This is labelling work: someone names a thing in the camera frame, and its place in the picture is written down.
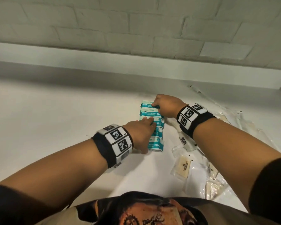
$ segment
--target hand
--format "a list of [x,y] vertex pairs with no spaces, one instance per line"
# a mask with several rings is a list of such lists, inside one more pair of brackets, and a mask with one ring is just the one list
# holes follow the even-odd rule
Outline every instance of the hand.
[[156,98],[154,102],[152,103],[152,106],[159,106],[160,109],[158,112],[167,117],[167,118],[176,118],[179,111],[187,106],[187,103],[184,103],[181,99],[178,99],[176,97],[170,96],[170,95],[164,95],[164,94],[158,94],[156,95]]
[[154,130],[156,123],[153,122],[153,117],[144,117],[141,121],[130,121],[123,127],[130,133],[134,148],[140,150],[142,154],[148,153],[148,143]]

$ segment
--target forearm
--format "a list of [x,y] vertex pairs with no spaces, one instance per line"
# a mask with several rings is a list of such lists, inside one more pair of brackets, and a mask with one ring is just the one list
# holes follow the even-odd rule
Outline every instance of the forearm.
[[61,210],[107,170],[93,140],[49,155],[0,182],[50,208]]
[[223,175],[244,206],[261,170],[281,153],[221,120],[211,118],[195,128],[195,142]]

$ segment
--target stack of wipes packets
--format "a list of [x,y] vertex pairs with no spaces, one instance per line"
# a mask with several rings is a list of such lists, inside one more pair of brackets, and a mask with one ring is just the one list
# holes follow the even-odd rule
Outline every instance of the stack of wipes packets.
[[163,151],[163,145],[165,144],[162,136],[162,129],[165,126],[164,117],[158,113],[158,106],[153,107],[153,102],[150,101],[142,101],[141,111],[140,111],[140,120],[144,117],[153,117],[153,122],[156,123],[156,129],[150,137],[150,141],[148,144],[148,149],[150,151]]

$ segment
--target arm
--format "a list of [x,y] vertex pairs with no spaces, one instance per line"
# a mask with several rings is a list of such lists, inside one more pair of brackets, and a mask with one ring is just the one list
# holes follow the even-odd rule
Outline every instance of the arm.
[[[156,128],[152,121],[144,118],[123,126],[131,135],[134,148],[144,154],[148,152],[148,142]],[[65,208],[107,168],[105,158],[89,139],[30,164],[1,181],[0,185],[25,196],[24,214],[39,215],[28,219],[29,223],[35,223]]]
[[[187,106],[176,97],[162,94],[152,105],[159,105],[160,113],[170,118],[176,118]],[[258,175],[270,162],[281,158],[281,153],[216,118],[199,124],[193,138],[249,211],[248,200]]]

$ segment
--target wristband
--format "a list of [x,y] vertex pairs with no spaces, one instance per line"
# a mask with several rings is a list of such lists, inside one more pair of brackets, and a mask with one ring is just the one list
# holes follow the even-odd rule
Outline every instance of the wristband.
[[92,137],[100,154],[106,159],[108,168],[120,163],[133,148],[133,141],[128,131],[116,124],[109,125]]
[[212,113],[209,113],[201,105],[192,103],[183,107],[176,119],[182,131],[193,139],[195,128],[211,118],[215,118]]

